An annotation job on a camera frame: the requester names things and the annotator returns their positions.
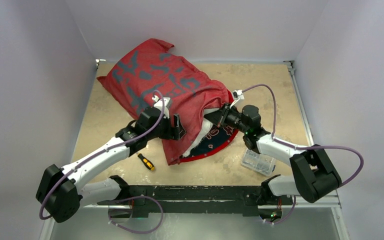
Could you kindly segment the white pillow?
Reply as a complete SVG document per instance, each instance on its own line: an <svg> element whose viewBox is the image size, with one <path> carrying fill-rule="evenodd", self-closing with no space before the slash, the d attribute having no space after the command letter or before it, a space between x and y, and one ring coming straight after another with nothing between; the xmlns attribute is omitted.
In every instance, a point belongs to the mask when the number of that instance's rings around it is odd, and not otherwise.
<svg viewBox="0 0 384 240"><path fill-rule="evenodd" d="M191 151L196 148L203 138L210 132L211 128L213 127L213 123L206 118L203 119L201 129L197 135L197 137L194 139L194 141L191 142L191 145L189 148L181 155L181 157L188 157L191 154Z"/></svg>

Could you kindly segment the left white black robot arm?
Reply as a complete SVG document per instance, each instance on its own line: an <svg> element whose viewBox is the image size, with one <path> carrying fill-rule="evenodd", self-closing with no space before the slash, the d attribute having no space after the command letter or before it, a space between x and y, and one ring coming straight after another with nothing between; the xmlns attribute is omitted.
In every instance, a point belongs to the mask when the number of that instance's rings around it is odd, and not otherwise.
<svg viewBox="0 0 384 240"><path fill-rule="evenodd" d="M86 199L81 189L98 174L144 149L152 139L178 141L185 134L178 113L168 116L165 110L147 107L138 119L84 158L62 167L52 164L44 170L35 195L41 204L39 218L53 218L58 223L68 220Z"/></svg>

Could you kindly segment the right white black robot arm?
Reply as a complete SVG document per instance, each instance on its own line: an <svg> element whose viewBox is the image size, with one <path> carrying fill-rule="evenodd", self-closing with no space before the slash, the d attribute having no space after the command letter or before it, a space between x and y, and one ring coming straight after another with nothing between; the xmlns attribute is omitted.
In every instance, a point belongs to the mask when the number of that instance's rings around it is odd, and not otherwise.
<svg viewBox="0 0 384 240"><path fill-rule="evenodd" d="M204 118L216 127L231 127L242 132L245 146L290 166L291 175L275 175L261 183L257 203L272 204L280 196L300 196L315 203L342 185L342 179L326 151L319 145L295 145L273 137L261 125L259 109L246 105L242 111L225 104Z"/></svg>

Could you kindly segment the red pillowcase with grey print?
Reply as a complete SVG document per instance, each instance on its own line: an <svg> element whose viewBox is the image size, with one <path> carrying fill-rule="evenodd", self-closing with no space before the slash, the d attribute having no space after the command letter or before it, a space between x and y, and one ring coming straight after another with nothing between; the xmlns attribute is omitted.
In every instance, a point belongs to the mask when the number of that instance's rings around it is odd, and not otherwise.
<svg viewBox="0 0 384 240"><path fill-rule="evenodd" d="M233 97L223 83L210 79L184 57L172 54L172 47L172 43L150 38L122 57L107 75L97 78L134 119L153 105L154 91L171 98L169 113L180 115L186 134L180 140L162 142L169 165L214 155L226 148L238 133L231 127L213 126L189 156L181 157L200 132L204 115L231 103Z"/></svg>

